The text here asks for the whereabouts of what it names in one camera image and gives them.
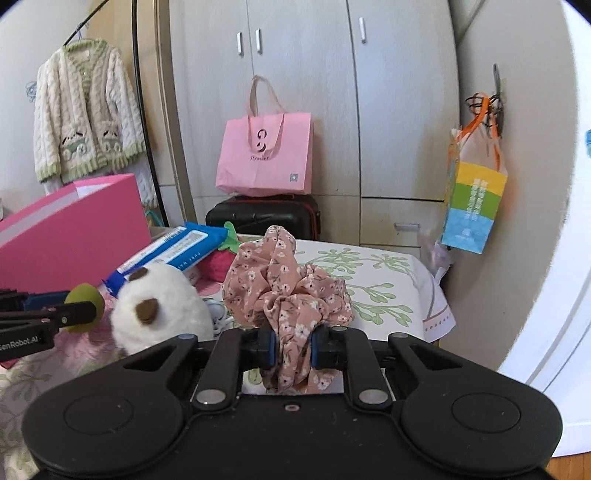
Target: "black metal rod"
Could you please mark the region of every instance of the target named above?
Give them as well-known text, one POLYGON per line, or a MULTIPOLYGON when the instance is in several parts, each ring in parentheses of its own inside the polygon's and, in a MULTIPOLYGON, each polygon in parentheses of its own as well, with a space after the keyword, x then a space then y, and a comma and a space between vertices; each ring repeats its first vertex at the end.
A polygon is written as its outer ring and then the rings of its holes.
POLYGON ((105 5, 107 2, 109 2, 111 0, 103 0, 98 7, 96 7, 92 12, 90 12, 90 15, 88 15, 88 17, 86 17, 84 19, 83 22, 79 23, 78 26, 76 27, 76 29, 74 30, 74 33, 72 35, 70 35, 68 37, 68 39, 66 40, 66 43, 64 43, 64 46, 68 45, 68 43, 70 43, 70 40, 72 40, 72 38, 74 38, 76 36, 76 34, 82 30, 82 28, 84 27, 84 25, 86 25, 88 23, 88 21, 95 16, 95 14, 101 9, 103 8, 103 5, 105 5))
POLYGON ((146 112, 144 108, 144 94, 142 93, 142 79, 139 71, 139 53, 138 53, 138 0, 131 0, 131 40, 134 54, 134 73, 135 73, 135 88, 138 91, 138 106, 139 117, 142 121, 142 130, 144 132, 144 141, 146 143, 146 154, 148 156, 148 164, 150 165, 150 172, 152 174, 152 182, 154 183, 154 190, 156 191, 156 199, 162 214, 162 222, 164 226, 170 226, 166 210, 164 209, 164 202, 162 201, 162 193, 160 192, 160 185, 158 184, 158 176, 156 174, 156 166, 154 165, 154 157, 152 155, 152 148, 150 147, 150 138, 148 137, 148 127, 146 122, 146 112))

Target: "white knit cardigan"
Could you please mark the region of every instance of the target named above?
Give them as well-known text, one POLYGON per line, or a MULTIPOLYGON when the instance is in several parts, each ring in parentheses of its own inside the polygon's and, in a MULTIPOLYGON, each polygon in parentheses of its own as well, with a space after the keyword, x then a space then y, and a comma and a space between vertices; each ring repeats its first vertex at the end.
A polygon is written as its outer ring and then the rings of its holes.
POLYGON ((37 76, 35 172, 46 190, 84 176, 136 175, 142 203, 155 206, 138 104, 121 52, 104 40, 62 47, 37 76))

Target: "brown ear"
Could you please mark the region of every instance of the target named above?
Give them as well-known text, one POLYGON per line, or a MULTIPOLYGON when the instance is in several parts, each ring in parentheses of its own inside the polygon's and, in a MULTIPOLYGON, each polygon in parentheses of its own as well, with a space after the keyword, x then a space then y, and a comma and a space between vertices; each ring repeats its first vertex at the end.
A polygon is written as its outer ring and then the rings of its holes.
POLYGON ((156 319, 159 308, 158 300, 148 299, 135 306, 135 314, 143 325, 149 325, 156 319))
POLYGON ((138 278, 142 278, 144 275, 148 273, 148 269, 145 267, 139 267, 136 271, 134 271, 129 276, 129 281, 137 280, 138 278))

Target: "bed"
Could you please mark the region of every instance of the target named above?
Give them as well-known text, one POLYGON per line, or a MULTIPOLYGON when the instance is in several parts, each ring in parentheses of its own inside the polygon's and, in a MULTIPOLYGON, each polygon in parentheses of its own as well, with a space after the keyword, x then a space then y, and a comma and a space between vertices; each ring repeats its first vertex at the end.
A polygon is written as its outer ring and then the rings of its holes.
MULTIPOLYGON (((300 264, 313 263, 345 279, 355 308, 351 326, 371 339, 386 340, 391 332, 405 332, 433 342, 455 325, 441 288, 411 255, 300 240, 296 258, 300 264)), ((203 297, 221 301, 219 283, 201 280, 197 289, 203 297)), ((119 358, 109 320, 116 300, 104 287, 100 291, 105 315, 93 330, 60 332, 54 349, 22 358, 10 370, 0 367, 0 455, 7 480, 25 480, 37 471, 20 432, 27 405, 49 388, 119 358)), ((257 371, 245 373, 243 390, 264 393, 257 371)))

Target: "cabinet handle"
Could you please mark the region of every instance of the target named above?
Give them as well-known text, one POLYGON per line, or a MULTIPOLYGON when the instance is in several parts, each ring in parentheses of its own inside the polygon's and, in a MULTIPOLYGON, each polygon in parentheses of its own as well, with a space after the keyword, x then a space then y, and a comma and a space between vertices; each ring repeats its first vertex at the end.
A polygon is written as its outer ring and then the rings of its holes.
POLYGON ((365 36, 365 19, 363 17, 359 17, 359 33, 361 35, 361 43, 367 42, 367 37, 365 36))
POLYGON ((259 55, 262 55, 261 29, 260 28, 257 28, 255 31, 255 40, 256 40, 256 52, 259 55))
POLYGON ((242 32, 238 32, 236 34, 236 43, 238 44, 238 55, 242 57, 244 55, 244 51, 242 49, 242 32))
POLYGON ((396 223, 394 229, 398 232, 418 232, 421 229, 420 223, 396 223))

